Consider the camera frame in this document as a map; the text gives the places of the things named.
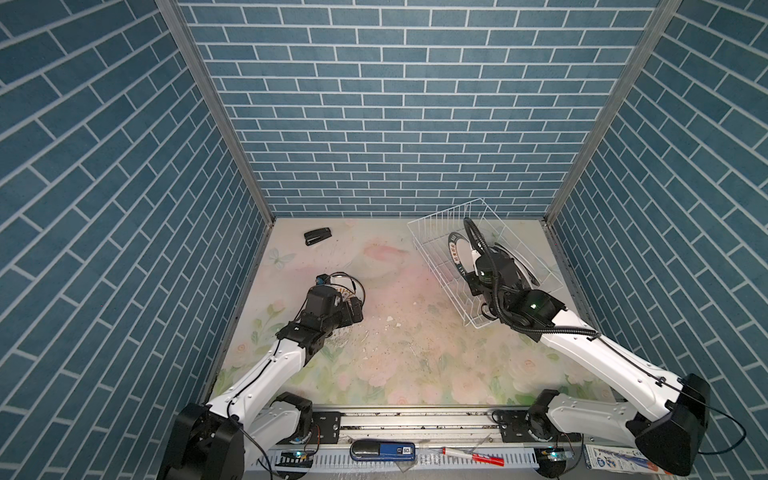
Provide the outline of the plate with orange sun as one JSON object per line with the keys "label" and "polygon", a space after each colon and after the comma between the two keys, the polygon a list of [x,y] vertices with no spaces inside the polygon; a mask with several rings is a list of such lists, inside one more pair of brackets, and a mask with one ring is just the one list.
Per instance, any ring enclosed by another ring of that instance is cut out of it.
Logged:
{"label": "plate with orange sun", "polygon": [[340,293],[344,302],[349,301],[352,298],[357,297],[357,293],[351,288],[344,285],[334,285],[334,288]]}

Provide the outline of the white wire dish rack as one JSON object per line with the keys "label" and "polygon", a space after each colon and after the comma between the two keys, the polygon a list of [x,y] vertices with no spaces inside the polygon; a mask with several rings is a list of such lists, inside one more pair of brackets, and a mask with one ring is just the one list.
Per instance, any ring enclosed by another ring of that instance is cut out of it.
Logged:
{"label": "white wire dish rack", "polygon": [[511,287],[543,290],[560,301],[570,297],[558,267],[543,256],[546,246],[535,245],[482,199],[413,220],[408,229],[465,326],[480,329],[497,320],[491,261]]}

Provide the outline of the white plate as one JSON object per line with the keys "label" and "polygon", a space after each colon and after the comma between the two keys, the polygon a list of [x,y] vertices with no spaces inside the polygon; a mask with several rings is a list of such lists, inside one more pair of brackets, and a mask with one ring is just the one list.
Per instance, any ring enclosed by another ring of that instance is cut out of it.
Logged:
{"label": "white plate", "polygon": [[459,232],[451,232],[448,236],[448,248],[450,257],[459,275],[468,280],[471,274],[476,273],[476,261],[480,257],[478,251],[469,240]]}
{"label": "white plate", "polygon": [[494,247],[515,261],[515,265],[521,270],[521,276],[525,278],[528,284],[535,287],[539,287],[541,285],[541,282],[535,275],[530,263],[523,256],[521,256],[516,250],[510,250],[509,248],[507,248],[506,246],[504,246],[499,242],[495,242]]}

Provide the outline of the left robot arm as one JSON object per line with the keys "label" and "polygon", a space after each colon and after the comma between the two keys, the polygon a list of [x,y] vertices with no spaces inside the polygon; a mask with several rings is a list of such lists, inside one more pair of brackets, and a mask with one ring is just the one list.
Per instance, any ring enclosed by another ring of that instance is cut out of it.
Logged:
{"label": "left robot arm", "polygon": [[238,382],[177,415],[160,479],[240,479],[283,440],[304,440],[312,403],[280,388],[317,354],[334,331],[362,321],[365,291],[322,282],[311,287],[295,318]]}

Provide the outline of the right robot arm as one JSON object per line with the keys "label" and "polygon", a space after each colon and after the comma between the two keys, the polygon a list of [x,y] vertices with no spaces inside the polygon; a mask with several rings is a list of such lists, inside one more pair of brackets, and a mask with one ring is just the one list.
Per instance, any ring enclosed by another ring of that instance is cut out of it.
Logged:
{"label": "right robot arm", "polygon": [[636,447],[678,476],[691,473],[709,422],[709,383],[657,367],[591,329],[563,302],[529,289],[514,258],[472,254],[466,275],[491,314],[513,330],[552,348],[609,384],[618,401],[588,401],[544,390],[529,408],[531,434],[541,440],[579,433]]}

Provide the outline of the black stapler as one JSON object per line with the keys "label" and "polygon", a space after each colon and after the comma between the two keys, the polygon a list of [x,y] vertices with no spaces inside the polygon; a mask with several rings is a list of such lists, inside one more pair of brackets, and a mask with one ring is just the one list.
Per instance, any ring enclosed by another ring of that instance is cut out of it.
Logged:
{"label": "black stapler", "polygon": [[307,231],[303,234],[303,236],[305,240],[305,245],[313,246],[318,244],[319,242],[322,242],[324,240],[331,238],[332,231],[329,227],[321,227],[321,228]]}

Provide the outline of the blue black handheld device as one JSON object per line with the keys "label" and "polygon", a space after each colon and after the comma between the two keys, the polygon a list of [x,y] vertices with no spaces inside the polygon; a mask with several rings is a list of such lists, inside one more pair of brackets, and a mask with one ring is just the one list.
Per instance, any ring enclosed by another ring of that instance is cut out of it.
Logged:
{"label": "blue black handheld device", "polygon": [[350,446],[350,457],[359,462],[413,462],[416,447],[412,442],[358,439]]}

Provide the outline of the left controller board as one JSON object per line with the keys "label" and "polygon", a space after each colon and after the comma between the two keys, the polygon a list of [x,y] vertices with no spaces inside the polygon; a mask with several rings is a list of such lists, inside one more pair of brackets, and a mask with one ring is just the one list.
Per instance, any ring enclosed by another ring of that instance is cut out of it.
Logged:
{"label": "left controller board", "polygon": [[309,452],[283,451],[279,455],[277,467],[280,469],[310,469],[314,463],[314,456],[314,453]]}

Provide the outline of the controller board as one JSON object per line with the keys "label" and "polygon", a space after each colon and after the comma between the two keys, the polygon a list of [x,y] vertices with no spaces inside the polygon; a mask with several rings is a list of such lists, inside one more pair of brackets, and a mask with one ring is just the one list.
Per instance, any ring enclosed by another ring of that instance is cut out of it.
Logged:
{"label": "controller board", "polygon": [[538,448],[535,450],[539,468],[565,469],[567,462],[573,458],[573,452],[559,447]]}
{"label": "controller board", "polygon": [[309,452],[283,451],[279,455],[277,467],[280,469],[310,469],[314,463],[314,456],[314,453]]}

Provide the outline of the right controller board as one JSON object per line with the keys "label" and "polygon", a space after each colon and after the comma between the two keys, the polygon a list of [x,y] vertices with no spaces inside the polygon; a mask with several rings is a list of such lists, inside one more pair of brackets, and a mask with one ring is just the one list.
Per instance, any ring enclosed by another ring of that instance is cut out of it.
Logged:
{"label": "right controller board", "polygon": [[565,469],[567,462],[573,458],[573,452],[559,447],[538,448],[535,450],[539,468]]}

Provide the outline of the white toothpaste box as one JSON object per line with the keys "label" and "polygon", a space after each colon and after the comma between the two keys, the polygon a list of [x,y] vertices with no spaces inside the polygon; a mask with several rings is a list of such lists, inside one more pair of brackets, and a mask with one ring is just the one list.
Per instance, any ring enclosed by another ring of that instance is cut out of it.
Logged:
{"label": "white toothpaste box", "polygon": [[669,475],[669,472],[636,449],[603,445],[586,445],[584,449],[590,469],[624,474]]}

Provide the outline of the aluminium mounting rail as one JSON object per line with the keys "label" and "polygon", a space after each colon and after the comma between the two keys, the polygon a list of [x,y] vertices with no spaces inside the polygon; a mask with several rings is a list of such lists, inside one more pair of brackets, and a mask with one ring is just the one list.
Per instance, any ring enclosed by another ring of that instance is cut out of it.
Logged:
{"label": "aluminium mounting rail", "polygon": [[[413,462],[359,462],[350,457],[350,446],[358,439],[412,442]],[[578,466],[587,466],[586,445],[614,446],[595,437],[559,434],[551,440],[535,438],[526,414],[517,408],[348,408],[312,409],[308,436],[299,441],[283,440],[271,447],[267,457],[248,467],[265,468],[272,479],[304,479],[308,474],[406,473],[424,470],[532,470],[545,479],[560,479]],[[445,456],[443,447],[503,458],[504,467]],[[562,468],[539,468],[535,450],[559,447],[573,452]],[[283,451],[314,453],[310,469],[277,467]]]}

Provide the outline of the red handled screwdriver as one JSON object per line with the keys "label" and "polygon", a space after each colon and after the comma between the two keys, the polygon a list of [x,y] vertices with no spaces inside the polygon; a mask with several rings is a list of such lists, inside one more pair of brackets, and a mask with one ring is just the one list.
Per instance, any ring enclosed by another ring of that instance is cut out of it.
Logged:
{"label": "red handled screwdriver", "polygon": [[455,448],[443,447],[441,449],[441,453],[448,457],[471,460],[477,463],[489,464],[499,467],[504,467],[506,465],[506,462],[503,458],[489,456],[481,453],[466,452]]}

